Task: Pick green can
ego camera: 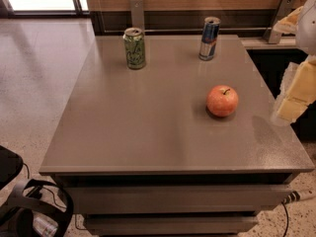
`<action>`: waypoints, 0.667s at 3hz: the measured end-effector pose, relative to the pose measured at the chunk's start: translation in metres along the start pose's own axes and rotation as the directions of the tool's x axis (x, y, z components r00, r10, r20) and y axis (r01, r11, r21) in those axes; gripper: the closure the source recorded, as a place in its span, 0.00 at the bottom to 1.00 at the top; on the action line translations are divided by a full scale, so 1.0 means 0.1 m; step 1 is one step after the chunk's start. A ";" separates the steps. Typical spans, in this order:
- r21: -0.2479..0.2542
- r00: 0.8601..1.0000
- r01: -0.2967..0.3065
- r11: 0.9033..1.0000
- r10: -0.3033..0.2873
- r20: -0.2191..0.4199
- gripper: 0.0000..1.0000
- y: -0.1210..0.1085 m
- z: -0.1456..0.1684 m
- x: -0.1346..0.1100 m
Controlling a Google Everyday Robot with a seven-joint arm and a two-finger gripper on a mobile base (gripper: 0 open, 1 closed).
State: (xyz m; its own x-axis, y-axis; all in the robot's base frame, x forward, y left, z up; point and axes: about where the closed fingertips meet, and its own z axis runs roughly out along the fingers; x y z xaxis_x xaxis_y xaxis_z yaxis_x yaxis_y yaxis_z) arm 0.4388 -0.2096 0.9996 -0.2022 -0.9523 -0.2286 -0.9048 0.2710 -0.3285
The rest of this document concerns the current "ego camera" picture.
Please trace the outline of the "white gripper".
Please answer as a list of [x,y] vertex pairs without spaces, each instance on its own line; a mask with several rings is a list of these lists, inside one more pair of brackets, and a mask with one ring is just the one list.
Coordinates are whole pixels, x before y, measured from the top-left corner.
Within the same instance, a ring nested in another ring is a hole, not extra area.
[[[315,55],[316,0],[307,0],[303,7],[278,20],[273,30],[296,35],[296,46],[309,55]],[[290,62],[279,88],[272,122],[294,123],[316,101],[316,56],[308,56],[300,64]]]

